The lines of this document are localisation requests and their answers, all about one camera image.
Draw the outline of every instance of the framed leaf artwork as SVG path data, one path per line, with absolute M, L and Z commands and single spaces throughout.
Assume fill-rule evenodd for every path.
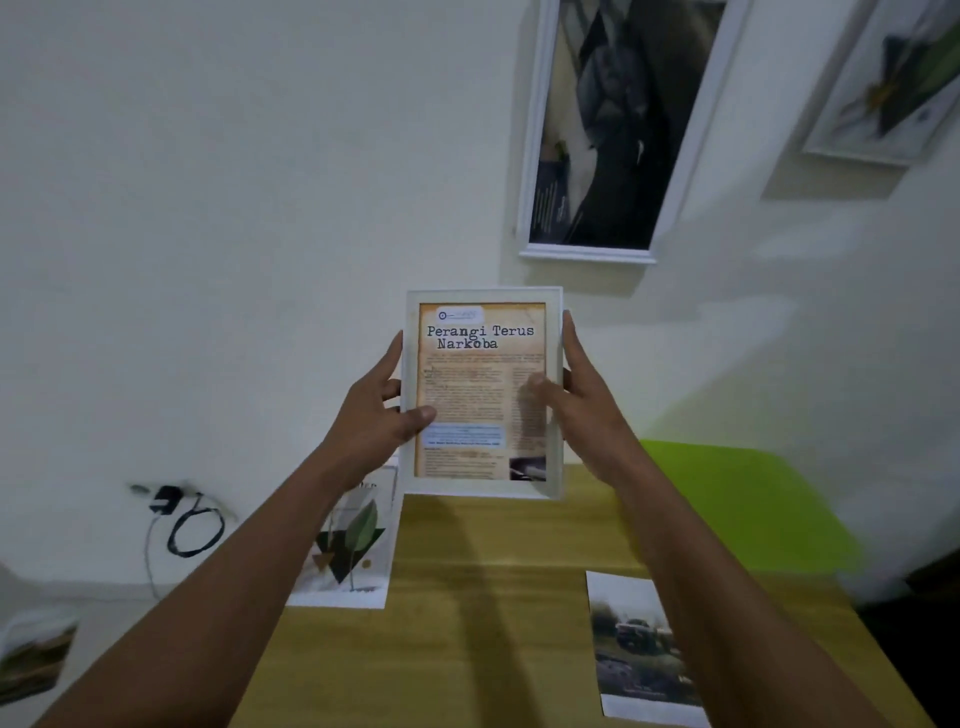
M 880 0 L 804 151 L 900 166 L 960 100 L 960 0 Z

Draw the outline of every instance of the white frame border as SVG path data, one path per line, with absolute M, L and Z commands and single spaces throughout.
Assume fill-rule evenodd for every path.
M 403 358 L 400 362 L 400 409 L 417 406 L 418 349 L 421 303 L 544 303 L 546 305 L 546 375 L 563 381 L 564 349 L 561 339 L 564 290 L 560 287 L 504 286 L 501 288 L 407 292 L 403 327 Z M 400 448 L 399 488 L 407 494 L 431 496 L 483 496 L 559 499 L 564 495 L 564 439 L 553 413 L 547 410 L 546 470 L 543 482 L 525 480 L 480 480 L 475 478 L 414 477 L 417 439 Z
M 689 188 L 697 158 L 704 140 L 713 110 L 727 76 L 733 51 L 740 38 L 750 8 L 750 0 L 727 0 L 723 19 L 717 30 L 716 40 L 707 60 L 707 68 L 700 82 L 700 90 L 693 104 L 693 111 L 686 125 L 684 141 L 674 164 L 670 184 L 667 185 L 660 216 L 654 228 L 650 250 L 635 251 L 624 248 L 593 248 L 580 245 L 556 243 L 531 243 L 530 223 L 533 218 L 534 190 L 537 186 L 537 168 L 540 161 L 540 137 L 543 118 L 546 115 L 546 97 L 550 89 L 550 71 L 553 66 L 554 46 L 557 39 L 557 23 L 560 15 L 560 0 L 540 0 L 540 20 L 537 26 L 537 47 L 534 56 L 533 84 L 530 89 L 530 106 L 527 110 L 526 138 L 523 146 L 523 166 L 520 173 L 520 200 L 516 211 L 516 238 L 525 247 L 521 257 L 557 258 L 560 260 L 594 260 L 610 263 L 636 263 L 651 265 L 657 262 L 659 241 L 680 219 L 686 191 Z

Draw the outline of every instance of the black cable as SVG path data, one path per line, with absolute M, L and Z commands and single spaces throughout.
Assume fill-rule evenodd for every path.
M 156 522 L 160 520 L 162 514 L 157 513 L 154 519 L 150 521 L 150 527 L 147 529 L 147 538 L 143 540 L 143 565 L 147 568 L 147 578 L 150 579 L 150 591 L 154 593 L 154 599 L 160 601 L 160 594 L 156 591 L 154 583 L 154 573 L 150 569 L 150 534 L 154 532 Z
M 172 553 L 174 556 L 179 556 L 181 559 L 189 559 L 191 556 L 196 556 L 198 553 L 203 553 L 208 548 L 213 548 L 217 542 L 223 538 L 224 531 L 227 530 L 227 522 L 224 521 L 224 514 L 220 512 L 219 508 L 198 507 L 203 497 L 203 493 L 197 493 L 197 501 L 193 504 L 189 511 L 180 515 L 180 517 L 177 519 L 177 522 L 174 523 L 174 527 L 170 530 L 170 537 L 167 539 L 167 550 L 170 551 L 170 553 Z M 177 548 L 177 531 L 179 531 L 191 518 L 194 516 L 200 516 L 203 513 L 217 514 L 217 518 L 220 519 L 220 530 L 217 531 L 216 536 L 214 536 L 200 548 L 194 548 L 189 551 L 181 551 L 179 548 Z

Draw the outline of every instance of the black and white photograph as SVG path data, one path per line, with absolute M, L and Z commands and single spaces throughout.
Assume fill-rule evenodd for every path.
M 671 188 L 674 173 L 689 176 L 706 131 L 712 104 L 702 102 L 697 138 L 688 138 L 729 4 L 560 0 L 536 180 L 525 190 L 531 248 L 649 252 L 679 212 L 686 179 Z M 690 159 L 678 170 L 684 144 Z
M 587 592 L 604 715 L 709 726 L 653 581 L 588 571 Z
M 960 99 L 960 0 L 881 0 L 804 149 L 919 160 Z
M 7 623 L 0 643 L 0 705 L 56 686 L 78 623 L 66 607 L 27 610 Z

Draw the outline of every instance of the wooden table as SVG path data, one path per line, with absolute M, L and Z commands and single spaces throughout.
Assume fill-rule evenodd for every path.
M 601 712 L 585 570 L 647 575 L 582 469 L 562 502 L 409 496 L 387 608 L 288 608 L 233 725 L 638 725 Z M 933 725 L 831 579 L 760 581 L 895 726 Z

